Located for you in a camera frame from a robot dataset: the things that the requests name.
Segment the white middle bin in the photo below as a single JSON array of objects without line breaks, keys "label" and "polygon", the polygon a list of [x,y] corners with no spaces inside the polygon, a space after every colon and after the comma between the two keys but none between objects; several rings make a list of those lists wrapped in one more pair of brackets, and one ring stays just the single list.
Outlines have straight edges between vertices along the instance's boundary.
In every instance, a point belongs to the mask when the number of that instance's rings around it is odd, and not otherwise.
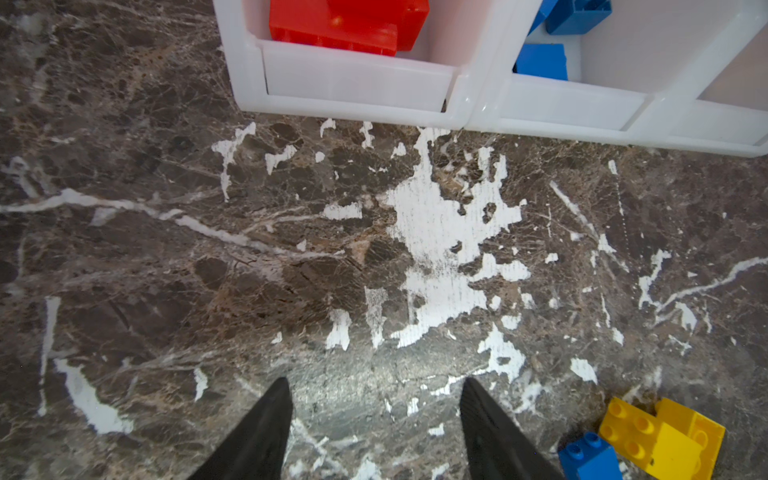
[{"label": "white middle bin", "polygon": [[[633,145],[632,119],[702,47],[734,20],[767,17],[763,1],[616,1],[588,33],[558,37],[529,32],[538,2],[515,4],[469,127]],[[568,80],[514,73],[524,44],[563,44]]]}]

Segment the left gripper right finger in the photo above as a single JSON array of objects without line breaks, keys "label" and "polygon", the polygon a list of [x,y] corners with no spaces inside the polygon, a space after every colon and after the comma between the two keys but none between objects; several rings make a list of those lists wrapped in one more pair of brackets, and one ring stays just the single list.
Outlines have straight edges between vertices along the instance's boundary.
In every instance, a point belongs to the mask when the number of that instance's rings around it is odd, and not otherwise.
[{"label": "left gripper right finger", "polygon": [[473,480],[563,477],[473,377],[464,379],[460,418]]}]

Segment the blue small lego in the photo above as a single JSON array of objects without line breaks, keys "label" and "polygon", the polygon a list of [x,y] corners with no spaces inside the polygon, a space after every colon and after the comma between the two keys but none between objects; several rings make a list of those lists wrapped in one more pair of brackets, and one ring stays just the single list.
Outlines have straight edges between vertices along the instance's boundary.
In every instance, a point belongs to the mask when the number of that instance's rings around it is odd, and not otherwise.
[{"label": "blue small lego", "polygon": [[614,448],[594,432],[587,432],[558,452],[567,480],[622,480]]}]

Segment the blue lego brick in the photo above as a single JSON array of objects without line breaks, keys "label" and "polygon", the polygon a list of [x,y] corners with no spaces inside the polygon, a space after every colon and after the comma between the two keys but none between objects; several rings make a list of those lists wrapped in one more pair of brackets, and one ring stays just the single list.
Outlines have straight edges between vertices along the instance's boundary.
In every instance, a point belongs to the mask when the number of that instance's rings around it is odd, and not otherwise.
[{"label": "blue lego brick", "polygon": [[554,80],[568,80],[567,57],[563,44],[524,44],[513,72]]},{"label": "blue lego brick", "polygon": [[544,24],[550,35],[583,35],[611,13],[610,0],[543,0],[529,32]]}]

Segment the white left bin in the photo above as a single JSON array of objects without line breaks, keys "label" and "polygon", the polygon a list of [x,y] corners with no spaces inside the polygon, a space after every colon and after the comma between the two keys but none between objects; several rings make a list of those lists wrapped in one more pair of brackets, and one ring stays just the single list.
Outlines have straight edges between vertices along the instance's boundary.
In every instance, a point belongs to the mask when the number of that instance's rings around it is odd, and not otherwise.
[{"label": "white left bin", "polygon": [[275,41],[266,1],[213,6],[243,111],[460,129],[516,4],[434,1],[413,50],[395,57]]}]

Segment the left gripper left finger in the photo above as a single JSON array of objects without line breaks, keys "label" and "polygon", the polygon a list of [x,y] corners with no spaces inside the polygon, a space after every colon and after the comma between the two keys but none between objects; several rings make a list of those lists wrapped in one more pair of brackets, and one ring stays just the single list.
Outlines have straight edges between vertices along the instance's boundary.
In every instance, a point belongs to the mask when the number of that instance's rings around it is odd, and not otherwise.
[{"label": "left gripper left finger", "polygon": [[292,414],[289,381],[280,377],[188,479],[280,479]]}]

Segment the white right bin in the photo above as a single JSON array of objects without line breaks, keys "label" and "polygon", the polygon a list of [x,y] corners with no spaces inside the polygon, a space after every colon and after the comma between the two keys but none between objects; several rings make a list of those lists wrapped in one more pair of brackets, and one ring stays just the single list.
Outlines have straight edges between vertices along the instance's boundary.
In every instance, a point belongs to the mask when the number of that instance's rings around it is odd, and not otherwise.
[{"label": "white right bin", "polygon": [[767,153],[767,17],[734,20],[629,125],[643,146],[745,157]]}]

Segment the red lego brick cluster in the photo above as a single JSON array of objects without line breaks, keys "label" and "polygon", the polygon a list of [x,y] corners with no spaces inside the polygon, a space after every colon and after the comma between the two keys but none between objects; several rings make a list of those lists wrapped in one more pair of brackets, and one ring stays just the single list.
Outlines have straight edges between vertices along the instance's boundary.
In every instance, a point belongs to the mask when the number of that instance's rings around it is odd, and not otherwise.
[{"label": "red lego brick cluster", "polygon": [[275,41],[393,56],[414,47],[429,13],[427,0],[279,0],[269,30]]}]

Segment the blue lego brick front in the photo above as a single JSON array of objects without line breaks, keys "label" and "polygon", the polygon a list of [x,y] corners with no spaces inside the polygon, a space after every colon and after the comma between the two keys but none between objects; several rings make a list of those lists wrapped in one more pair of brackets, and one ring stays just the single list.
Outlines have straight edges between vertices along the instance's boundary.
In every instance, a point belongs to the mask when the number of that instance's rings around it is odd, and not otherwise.
[{"label": "blue lego brick front", "polygon": [[610,0],[543,0],[529,32],[544,24],[550,35],[583,35],[611,13]]}]

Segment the yellow lego pair front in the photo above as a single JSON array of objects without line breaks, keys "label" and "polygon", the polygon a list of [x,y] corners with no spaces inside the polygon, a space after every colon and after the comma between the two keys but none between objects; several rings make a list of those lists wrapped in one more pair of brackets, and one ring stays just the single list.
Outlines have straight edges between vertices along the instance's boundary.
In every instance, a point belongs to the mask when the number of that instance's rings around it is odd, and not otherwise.
[{"label": "yellow lego pair front", "polygon": [[655,479],[712,478],[726,429],[668,398],[651,415],[612,398],[599,436],[616,453]]}]

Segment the white bin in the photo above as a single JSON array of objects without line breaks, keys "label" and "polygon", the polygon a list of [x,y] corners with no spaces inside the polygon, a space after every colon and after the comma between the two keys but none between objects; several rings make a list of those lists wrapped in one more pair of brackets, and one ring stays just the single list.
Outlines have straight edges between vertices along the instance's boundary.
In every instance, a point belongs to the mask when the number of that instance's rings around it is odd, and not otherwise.
[{"label": "white bin", "polygon": [[629,125],[643,146],[745,157],[767,153],[767,17],[734,20]]},{"label": "white bin", "polygon": [[275,41],[266,1],[213,6],[243,111],[460,129],[516,4],[434,1],[413,50],[395,57]]},{"label": "white bin", "polygon": [[[469,127],[633,145],[632,119],[702,47],[734,20],[767,17],[763,1],[616,1],[588,33],[558,37],[529,32],[538,2],[515,4]],[[524,44],[563,44],[568,80],[514,73]]]}]

